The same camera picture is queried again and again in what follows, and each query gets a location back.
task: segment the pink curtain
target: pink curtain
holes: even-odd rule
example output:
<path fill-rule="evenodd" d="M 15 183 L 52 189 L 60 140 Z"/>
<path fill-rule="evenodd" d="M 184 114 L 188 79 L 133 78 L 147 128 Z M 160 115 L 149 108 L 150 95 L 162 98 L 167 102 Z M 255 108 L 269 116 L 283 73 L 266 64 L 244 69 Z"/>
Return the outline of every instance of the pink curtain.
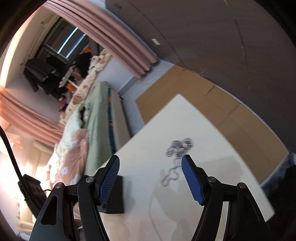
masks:
<path fill-rule="evenodd" d="M 88 0 L 48 0 L 43 6 L 109 50 L 137 78 L 158 59 L 122 23 Z"/>
<path fill-rule="evenodd" d="M 6 89 L 0 89 L 0 116 L 36 140 L 53 146 L 62 137 L 64 126 L 19 102 Z"/>

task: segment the white table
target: white table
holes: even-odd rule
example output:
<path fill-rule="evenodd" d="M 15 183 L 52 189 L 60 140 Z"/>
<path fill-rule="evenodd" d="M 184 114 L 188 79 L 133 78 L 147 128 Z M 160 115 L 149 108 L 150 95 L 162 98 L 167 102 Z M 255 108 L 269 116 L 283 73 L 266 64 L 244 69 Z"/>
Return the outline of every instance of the white table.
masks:
<path fill-rule="evenodd" d="M 191 240 L 203 207 L 194 201 L 182 170 L 169 186 L 160 185 L 172 158 L 165 150 L 172 140 L 190 137 L 188 151 L 197 166 L 222 183 L 245 182 L 268 220 L 274 211 L 255 177 L 224 136 L 183 96 L 172 99 L 117 155 L 124 176 L 124 214 L 101 217 L 111 241 Z M 216 240 L 222 240 L 227 203 Z"/>

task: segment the floral bedding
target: floral bedding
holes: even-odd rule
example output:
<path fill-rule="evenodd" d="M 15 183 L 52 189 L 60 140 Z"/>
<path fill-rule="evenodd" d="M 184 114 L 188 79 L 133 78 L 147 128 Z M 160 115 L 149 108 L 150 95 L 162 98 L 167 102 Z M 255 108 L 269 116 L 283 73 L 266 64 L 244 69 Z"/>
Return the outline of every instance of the floral bedding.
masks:
<path fill-rule="evenodd" d="M 61 166 L 64 163 L 67 152 L 72 146 L 72 138 L 77 130 L 84 127 L 84 123 L 81 118 L 81 109 L 84 107 L 84 101 L 82 101 L 74 111 L 73 115 L 69 118 L 67 125 L 65 126 L 64 133 L 61 140 L 55 144 L 54 153 L 48 165 L 50 165 L 50 181 L 55 183 L 56 176 L 61 170 Z"/>
<path fill-rule="evenodd" d="M 93 56 L 88 70 L 88 75 L 81 82 L 80 86 L 73 95 L 65 112 L 61 115 L 60 123 L 66 125 L 70 116 L 74 113 L 79 103 L 86 99 L 91 85 L 93 84 L 97 74 L 103 70 L 111 54 L 107 50 L 103 50 L 99 56 Z"/>
<path fill-rule="evenodd" d="M 61 170 L 56 176 L 56 182 L 74 185 L 81 179 L 88 152 L 89 134 L 86 129 L 79 129 L 72 138 L 72 145 L 68 150 Z"/>

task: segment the silver bead chain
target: silver bead chain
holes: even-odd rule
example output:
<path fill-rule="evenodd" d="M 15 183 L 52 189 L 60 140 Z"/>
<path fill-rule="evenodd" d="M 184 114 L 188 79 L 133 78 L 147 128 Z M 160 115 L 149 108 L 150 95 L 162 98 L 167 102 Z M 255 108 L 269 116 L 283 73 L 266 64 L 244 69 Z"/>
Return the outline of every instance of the silver bead chain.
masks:
<path fill-rule="evenodd" d="M 161 180 L 160 184 L 164 187 L 169 185 L 170 180 L 177 180 L 179 178 L 179 173 L 177 169 L 181 167 L 182 157 L 185 155 L 186 151 L 192 147 L 192 142 L 190 138 L 185 138 L 182 141 L 172 141 L 170 147 L 165 151 L 167 157 L 174 156 L 173 167 L 167 171 L 165 177 Z"/>

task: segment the green blanket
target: green blanket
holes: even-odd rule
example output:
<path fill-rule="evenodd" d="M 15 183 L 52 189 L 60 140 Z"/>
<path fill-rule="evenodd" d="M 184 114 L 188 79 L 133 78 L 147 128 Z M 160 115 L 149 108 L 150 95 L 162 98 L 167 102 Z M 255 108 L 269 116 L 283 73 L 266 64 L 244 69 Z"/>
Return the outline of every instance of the green blanket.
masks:
<path fill-rule="evenodd" d="M 89 151 L 84 174 L 93 176 L 112 155 L 108 121 L 108 82 L 99 82 L 86 99 L 85 128 L 89 131 Z"/>

